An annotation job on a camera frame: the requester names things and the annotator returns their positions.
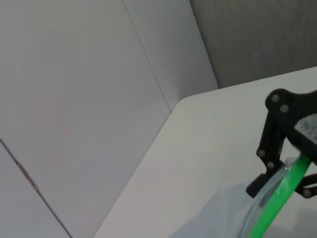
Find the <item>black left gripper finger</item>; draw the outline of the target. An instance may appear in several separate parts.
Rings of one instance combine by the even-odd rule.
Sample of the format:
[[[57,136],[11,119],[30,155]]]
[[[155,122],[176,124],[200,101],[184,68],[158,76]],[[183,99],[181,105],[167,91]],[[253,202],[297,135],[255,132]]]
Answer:
[[[266,172],[247,187],[246,192],[252,198],[284,166],[280,154],[285,139],[317,165],[317,90],[296,94],[276,89],[266,98],[265,106],[267,117],[257,156],[266,166]]]
[[[317,196],[317,174],[303,177],[295,192],[306,199]]]

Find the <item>clear green-zip document bag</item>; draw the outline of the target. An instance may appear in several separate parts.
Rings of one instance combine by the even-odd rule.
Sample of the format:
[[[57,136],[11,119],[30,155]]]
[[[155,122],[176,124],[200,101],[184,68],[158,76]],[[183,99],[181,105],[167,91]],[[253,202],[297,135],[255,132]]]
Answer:
[[[263,238],[310,165],[307,157],[289,158],[255,196],[239,183],[215,193],[201,211],[169,238]]]

